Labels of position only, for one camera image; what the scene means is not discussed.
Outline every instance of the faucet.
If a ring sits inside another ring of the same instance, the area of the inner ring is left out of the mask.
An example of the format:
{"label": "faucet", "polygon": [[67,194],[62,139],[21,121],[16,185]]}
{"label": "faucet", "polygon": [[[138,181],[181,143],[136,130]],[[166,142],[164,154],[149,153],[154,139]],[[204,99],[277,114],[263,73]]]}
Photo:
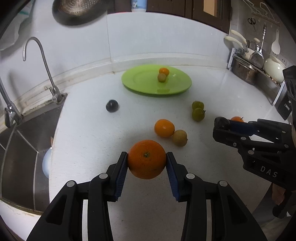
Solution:
{"label": "faucet", "polygon": [[15,106],[15,104],[10,100],[4,85],[2,83],[2,80],[0,78],[0,92],[3,96],[4,101],[7,104],[7,107],[4,108],[4,119],[5,119],[5,125],[10,128],[13,120],[15,120],[15,122],[17,124],[19,124],[22,120],[22,115],[20,114],[20,112],[18,111],[17,107]]}
{"label": "faucet", "polygon": [[26,43],[24,44],[24,48],[23,48],[22,59],[23,59],[23,61],[26,61],[26,50],[27,50],[28,42],[30,40],[34,40],[38,44],[38,46],[40,48],[41,55],[42,55],[42,58],[43,58],[43,62],[44,62],[44,65],[45,65],[49,80],[50,80],[50,82],[52,84],[52,87],[49,88],[50,92],[52,93],[52,100],[54,102],[56,102],[56,103],[60,103],[60,102],[62,102],[64,100],[64,97],[61,94],[61,92],[59,91],[59,88],[54,84],[54,81],[52,79],[52,75],[50,74],[50,71],[49,71],[49,68],[48,68],[48,65],[47,65],[47,62],[46,62],[46,58],[45,58],[45,55],[44,55],[44,50],[43,50],[42,44],[40,43],[39,39],[37,39],[36,37],[30,37],[26,41]]}

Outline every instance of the blue and white cup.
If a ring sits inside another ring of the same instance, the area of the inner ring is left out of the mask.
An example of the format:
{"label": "blue and white cup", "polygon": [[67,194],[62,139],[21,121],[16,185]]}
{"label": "blue and white cup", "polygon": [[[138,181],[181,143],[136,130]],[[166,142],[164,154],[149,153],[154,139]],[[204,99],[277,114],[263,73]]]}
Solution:
{"label": "blue and white cup", "polygon": [[132,12],[146,12],[147,0],[131,0]]}

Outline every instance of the sink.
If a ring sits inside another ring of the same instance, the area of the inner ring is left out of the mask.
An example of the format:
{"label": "sink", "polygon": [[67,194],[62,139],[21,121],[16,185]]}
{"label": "sink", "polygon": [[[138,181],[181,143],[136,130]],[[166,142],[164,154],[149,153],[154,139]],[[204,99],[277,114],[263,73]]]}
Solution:
{"label": "sink", "polygon": [[[63,103],[41,107],[18,126],[0,133],[0,191],[4,201],[29,211],[43,212],[49,205],[49,180],[42,171],[42,161],[51,147],[62,107]],[[1,148],[5,150],[3,158]]]}

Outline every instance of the green plate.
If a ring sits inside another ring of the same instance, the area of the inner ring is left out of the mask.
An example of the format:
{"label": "green plate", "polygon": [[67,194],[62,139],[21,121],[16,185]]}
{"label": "green plate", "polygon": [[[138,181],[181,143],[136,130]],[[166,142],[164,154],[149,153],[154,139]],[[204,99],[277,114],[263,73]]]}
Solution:
{"label": "green plate", "polygon": [[[158,81],[160,68],[167,68],[170,74],[164,83]],[[176,68],[158,64],[146,64],[127,70],[121,77],[122,83],[129,89],[145,94],[171,95],[189,89],[191,78]]]}

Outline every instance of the white countertop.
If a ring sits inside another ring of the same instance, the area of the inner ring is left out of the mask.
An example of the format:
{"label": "white countertop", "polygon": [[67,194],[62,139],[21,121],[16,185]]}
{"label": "white countertop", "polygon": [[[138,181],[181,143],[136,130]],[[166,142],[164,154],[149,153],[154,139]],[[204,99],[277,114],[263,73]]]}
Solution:
{"label": "white countertop", "polygon": [[[256,208],[270,182],[245,171],[235,148],[214,141],[214,119],[237,115],[245,121],[283,119],[256,87],[226,69],[177,68],[192,78],[192,86],[174,96],[151,97],[131,92],[121,83],[123,72],[69,87],[54,138],[50,200],[67,181],[90,181],[116,163],[122,151],[128,152],[140,140],[152,139],[166,152],[172,151],[189,172],[209,182],[226,180],[251,212]],[[110,99],[120,105],[115,113],[105,109]],[[200,123],[191,118],[195,100],[205,104],[206,116]],[[178,148],[154,133],[155,122],[162,118],[172,121],[176,130],[187,132],[185,147]],[[122,196],[118,202],[109,203],[114,240],[180,240],[185,208],[186,203],[177,203],[172,196],[165,170],[152,180],[138,179],[128,171]],[[86,237],[84,222],[84,240]]]}

